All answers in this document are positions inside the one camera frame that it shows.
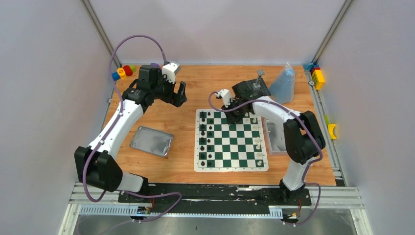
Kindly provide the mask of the green white chess board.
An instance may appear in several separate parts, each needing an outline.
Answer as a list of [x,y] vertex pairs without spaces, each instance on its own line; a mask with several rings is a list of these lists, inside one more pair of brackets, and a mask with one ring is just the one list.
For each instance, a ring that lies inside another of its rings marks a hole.
[[261,117],[247,113],[228,124],[224,112],[195,113],[194,171],[266,172],[269,169]]

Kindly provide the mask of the silver metal tin box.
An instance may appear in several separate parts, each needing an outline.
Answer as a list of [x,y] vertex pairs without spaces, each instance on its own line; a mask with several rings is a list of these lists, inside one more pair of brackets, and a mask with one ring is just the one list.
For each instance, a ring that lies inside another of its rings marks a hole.
[[272,156],[286,155],[285,138],[282,123],[273,123],[264,119],[263,123],[265,139],[267,141],[268,153]]

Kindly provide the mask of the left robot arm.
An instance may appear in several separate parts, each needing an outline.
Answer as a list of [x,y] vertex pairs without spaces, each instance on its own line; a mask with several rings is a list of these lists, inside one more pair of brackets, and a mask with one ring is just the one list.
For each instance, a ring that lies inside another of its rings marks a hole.
[[149,106],[159,99],[180,107],[186,101],[186,83],[181,82],[177,92],[176,75],[181,66],[168,62],[163,67],[142,65],[138,78],[123,92],[116,113],[88,146],[78,147],[74,159],[79,181],[104,191],[131,191],[138,202],[150,196],[145,177],[123,171],[115,161],[119,149]]

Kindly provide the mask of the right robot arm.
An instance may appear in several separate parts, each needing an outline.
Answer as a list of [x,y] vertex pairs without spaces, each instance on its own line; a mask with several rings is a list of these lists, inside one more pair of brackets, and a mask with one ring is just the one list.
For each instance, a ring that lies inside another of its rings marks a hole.
[[298,200],[311,164],[322,160],[322,150],[326,146],[315,114],[295,111],[277,103],[263,82],[254,85],[252,80],[234,85],[232,91],[221,89],[216,98],[223,101],[221,110],[228,124],[237,123],[245,114],[251,113],[269,120],[278,128],[281,132],[278,147],[290,157],[287,171],[279,183],[279,197],[288,205]]

